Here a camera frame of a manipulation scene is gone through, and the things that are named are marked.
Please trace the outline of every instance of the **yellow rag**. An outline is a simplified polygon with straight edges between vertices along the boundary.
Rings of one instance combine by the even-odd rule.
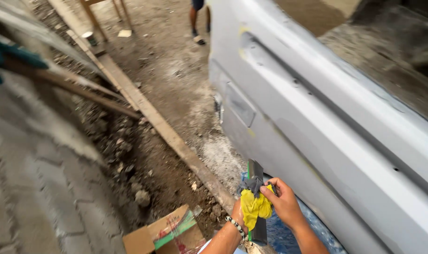
[[[241,207],[244,214],[244,223],[248,230],[255,228],[256,219],[259,217],[269,219],[272,216],[272,203],[260,193],[259,198],[253,196],[251,190],[242,190],[241,192]]]

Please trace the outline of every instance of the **green glove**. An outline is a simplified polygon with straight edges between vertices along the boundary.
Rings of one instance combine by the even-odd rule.
[[[39,69],[48,68],[48,65],[41,59],[40,55],[32,53],[25,48],[18,48],[18,45],[10,46],[0,42],[0,66],[4,63],[3,54],[14,56]]]

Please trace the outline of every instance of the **cardboard box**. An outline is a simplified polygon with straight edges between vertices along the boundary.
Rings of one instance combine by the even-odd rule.
[[[205,243],[188,205],[123,237],[127,254],[196,254]]]

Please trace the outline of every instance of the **beaded bracelet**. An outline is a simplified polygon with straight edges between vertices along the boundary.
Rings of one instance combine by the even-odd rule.
[[[225,217],[225,220],[226,221],[228,221],[228,222],[231,222],[238,230],[239,230],[239,233],[241,234],[241,236],[242,236],[242,239],[243,240],[245,240],[245,233],[244,233],[244,230],[242,230],[242,228],[241,228],[241,225],[239,225],[232,217],[230,217],[230,216],[226,216]]]

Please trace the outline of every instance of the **wooden chair leg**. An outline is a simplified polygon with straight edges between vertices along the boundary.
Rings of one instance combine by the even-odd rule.
[[[128,25],[130,26],[131,31],[133,31],[132,24],[131,24],[131,17],[128,14],[128,10],[125,5],[125,2],[123,0],[120,0],[120,2],[121,2],[121,6],[123,7],[123,11],[125,12],[125,16],[127,17]]]
[[[104,31],[101,29],[101,26],[98,23],[98,20],[95,18],[95,15],[93,15],[93,12],[90,9],[90,6],[85,2],[85,0],[79,0],[79,1],[81,2],[82,7],[84,8],[84,10],[87,13],[88,17],[92,21],[93,26],[100,31],[100,33],[102,34],[102,36],[104,38],[104,41],[107,42],[108,41],[107,36],[104,33]]]
[[[117,12],[118,18],[120,18],[120,21],[122,21],[120,10],[118,9],[117,4],[115,3],[115,0],[112,0],[112,3],[114,4],[115,11]]]

